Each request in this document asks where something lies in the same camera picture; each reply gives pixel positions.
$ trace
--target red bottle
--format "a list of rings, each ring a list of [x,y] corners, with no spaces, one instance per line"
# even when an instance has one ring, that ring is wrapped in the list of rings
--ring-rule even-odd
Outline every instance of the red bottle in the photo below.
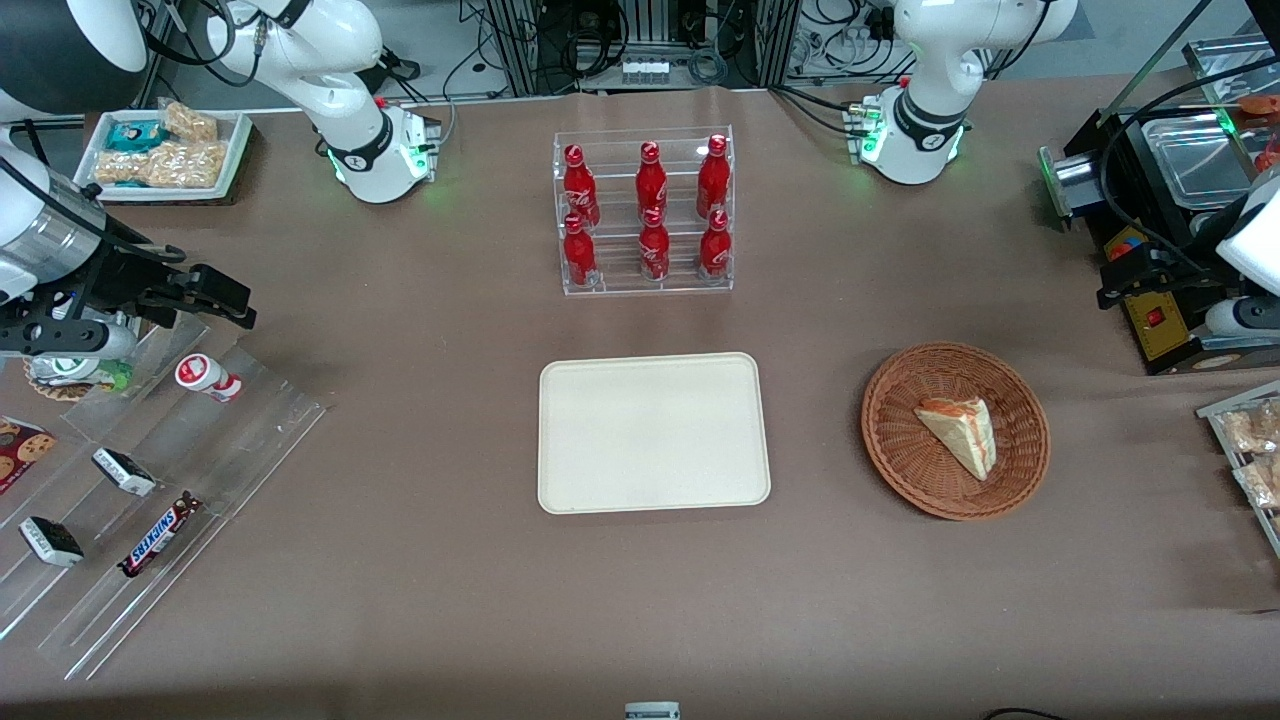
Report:
[[[728,265],[733,259],[733,238],[728,236],[728,213],[712,210],[710,227],[703,233],[701,249],[698,252],[698,277],[703,282],[719,284],[728,277]]]
[[[640,146],[640,172],[636,173],[636,201],[639,214],[649,208],[667,210],[667,170],[658,159],[658,143],[645,141]]]
[[[600,282],[595,243],[586,234],[585,225],[581,215],[564,218],[564,261],[568,263],[568,279],[577,287],[593,287]]]
[[[664,281],[671,270],[671,236],[662,227],[662,208],[644,211],[644,229],[640,231],[640,274],[649,281]]]
[[[707,141],[707,159],[698,170],[698,217],[705,218],[712,210],[723,208],[728,199],[728,138],[713,135]]]
[[[564,149],[564,199],[571,213],[577,213],[591,227],[600,224],[600,201],[595,195],[595,176],[586,168],[581,145]]]

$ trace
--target brown table surface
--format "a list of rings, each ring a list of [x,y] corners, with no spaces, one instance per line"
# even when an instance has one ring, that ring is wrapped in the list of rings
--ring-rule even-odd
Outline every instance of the brown table surface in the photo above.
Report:
[[[435,184],[388,206],[334,182],[302,115],[256,115],[238,205],[111,211],[250,284],[242,345],[332,411],[96,679],[0,643],[0,716],[1275,717],[1276,562],[1193,410],[1276,373],[1143,377],[1036,163],[1123,79],[993,83],[916,188],[765,92],[466,106]],[[563,297],[552,135],[717,123],[737,288]],[[856,436],[876,366],[936,340],[1048,413],[1047,480],[1007,518],[922,515]],[[768,501],[539,507],[544,365],[716,351],[759,363]],[[12,414],[63,410],[5,375]]]

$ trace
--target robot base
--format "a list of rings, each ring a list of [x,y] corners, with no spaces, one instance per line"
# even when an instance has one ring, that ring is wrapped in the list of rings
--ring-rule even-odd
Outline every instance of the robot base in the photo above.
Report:
[[[922,151],[893,117],[893,105],[902,92],[901,87],[891,87],[878,96],[868,96],[864,100],[864,108],[869,110],[868,117],[863,118],[860,124],[846,122],[868,132],[864,138],[850,138],[850,149],[856,147],[856,152],[851,152],[851,156],[855,163],[870,165],[893,182],[924,184],[942,174],[947,163],[955,159],[964,131],[963,128],[957,131],[950,142],[940,135],[942,145],[936,150]]]
[[[338,179],[365,202],[390,202],[403,197],[417,183],[434,181],[440,154],[440,126],[428,126],[421,115],[401,108],[383,111],[392,120],[392,142],[374,160],[372,168],[353,172],[343,168],[333,152],[329,154]]]

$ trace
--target acrylic display stand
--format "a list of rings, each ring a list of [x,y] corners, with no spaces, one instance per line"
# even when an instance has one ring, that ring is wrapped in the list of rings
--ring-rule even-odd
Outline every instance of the acrylic display stand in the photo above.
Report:
[[[67,679],[91,678],[102,666],[324,414],[239,347],[202,342],[206,332],[193,318],[152,332],[131,357],[142,382],[123,393],[91,392],[63,416],[82,437],[60,436],[32,468],[44,475],[23,477],[0,496],[8,501],[0,505],[0,634],[31,614],[46,633],[40,653]],[[238,374],[243,393],[224,405],[172,382],[192,350]],[[133,457],[157,487],[137,497],[105,479],[90,460],[104,445]],[[27,495],[10,498],[19,487]],[[183,491],[204,507],[137,578],[127,578],[116,564]],[[84,560],[69,569],[41,562],[17,529],[31,515],[67,525]]]
[[[728,138],[730,168],[733,168],[735,143],[732,127],[666,128],[649,131],[561,132],[556,133],[552,151],[556,199],[557,247],[561,259],[561,284],[564,295],[618,295],[648,292],[724,292],[733,288],[733,261],[728,275],[718,284],[708,284],[698,277],[698,252],[707,220],[698,217],[698,170],[707,156],[707,140],[713,133]],[[645,279],[640,274],[640,217],[636,206],[635,177],[640,169],[640,145],[648,140],[662,150],[662,167],[667,170],[667,232],[671,234],[671,273],[662,282]],[[568,201],[564,197],[564,147],[582,146],[586,167],[595,176],[600,202],[600,224],[590,231],[595,241],[595,263],[600,282],[594,287],[572,283],[564,260],[564,217]],[[730,176],[726,211],[730,233],[733,234],[733,252],[737,252],[735,233],[733,184],[736,173]]]

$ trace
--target brown woven basket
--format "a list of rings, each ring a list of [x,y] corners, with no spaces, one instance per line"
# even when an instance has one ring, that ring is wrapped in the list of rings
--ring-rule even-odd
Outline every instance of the brown woven basket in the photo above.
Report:
[[[931,397],[980,397],[991,410],[996,466],[979,482],[915,416]],[[987,520],[1027,502],[1048,468],[1044,409],[995,355],[951,342],[909,347],[881,365],[863,395],[863,439],[884,480],[948,520]]]

